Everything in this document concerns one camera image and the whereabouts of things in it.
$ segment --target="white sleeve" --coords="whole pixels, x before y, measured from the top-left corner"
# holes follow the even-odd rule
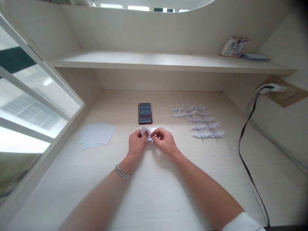
[[[265,231],[265,229],[246,212],[242,212],[226,224],[222,231]]]

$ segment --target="white paper crane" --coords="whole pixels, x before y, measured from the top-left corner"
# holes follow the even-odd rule
[[[211,122],[213,119],[215,119],[215,117],[204,117],[202,118],[200,121],[203,122],[203,123],[209,123]]]
[[[176,111],[176,112],[178,112],[178,111],[181,111],[181,110],[183,110],[184,109],[184,107],[177,107],[178,106],[178,104],[176,105],[176,107],[174,108],[170,108],[170,110],[171,111]]]
[[[202,139],[205,139],[207,138],[211,133],[201,133],[201,132],[197,132],[197,133],[194,133],[193,135],[198,137],[198,138],[202,138]]]
[[[204,125],[205,127],[205,129],[209,129],[209,130],[213,130],[214,128],[216,128],[217,126],[219,125],[219,122],[217,122],[217,123],[213,123],[213,124],[206,124],[206,125]]]
[[[179,110],[177,113],[172,114],[172,116],[180,118],[182,116],[185,116],[186,114],[187,114],[186,112],[181,113],[181,110]]]
[[[193,135],[198,137],[198,138],[207,138],[207,137],[212,137],[212,138],[220,138],[222,137],[223,134],[225,134],[226,132],[211,132],[211,133],[208,133],[208,132],[197,132],[197,133],[194,133]]]
[[[226,132],[212,132],[212,133],[209,134],[209,136],[212,137],[212,138],[220,138],[225,133]]]
[[[193,110],[194,107],[195,107],[195,105],[192,105],[191,107],[185,108],[185,109],[183,109],[182,111],[190,112],[190,111]]]
[[[197,112],[197,110],[189,111],[189,112],[187,112],[187,115],[185,115],[185,116],[191,117],[193,115],[196,115],[196,112]]]
[[[189,121],[191,122],[200,122],[201,118],[196,118],[196,114],[193,117],[188,118]]]
[[[201,116],[208,116],[208,115],[210,115],[210,113],[208,113],[208,112],[204,112],[204,111],[199,111],[199,112],[197,112],[199,115],[201,115]]]
[[[206,109],[207,106],[202,107],[202,103],[200,104],[199,107],[196,107],[195,109],[197,109],[198,111],[204,111],[204,109]]]
[[[207,125],[200,125],[200,122],[199,122],[196,125],[193,125],[192,128],[196,130],[202,130],[202,129],[205,129],[206,126]]]

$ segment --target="power outlet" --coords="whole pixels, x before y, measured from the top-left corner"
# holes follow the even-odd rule
[[[269,93],[265,94],[268,98],[278,103],[282,107],[287,107],[308,96],[308,92],[306,92],[305,90],[297,86],[294,86],[288,82],[285,82],[282,79],[277,78],[275,76],[270,76],[261,85],[269,83],[276,83],[279,84],[280,86],[288,88],[285,92],[270,91]]]

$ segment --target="plug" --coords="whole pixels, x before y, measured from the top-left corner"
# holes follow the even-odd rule
[[[267,94],[270,91],[274,91],[274,92],[284,92],[286,91],[288,88],[278,85],[276,83],[268,83],[268,84],[263,84],[262,86],[260,86],[257,91],[259,91],[261,88],[266,87],[266,86],[271,86],[272,88],[264,88],[260,91],[260,94]]]

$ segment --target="chain bracelet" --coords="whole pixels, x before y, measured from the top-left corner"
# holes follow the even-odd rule
[[[123,171],[120,169],[119,165],[116,165],[116,166],[115,166],[115,170],[118,172],[118,174],[120,174],[121,177],[123,177],[123,178],[125,178],[125,179],[129,179],[129,178],[132,177],[131,175],[128,175],[128,174],[126,174],[125,172],[123,172]]]

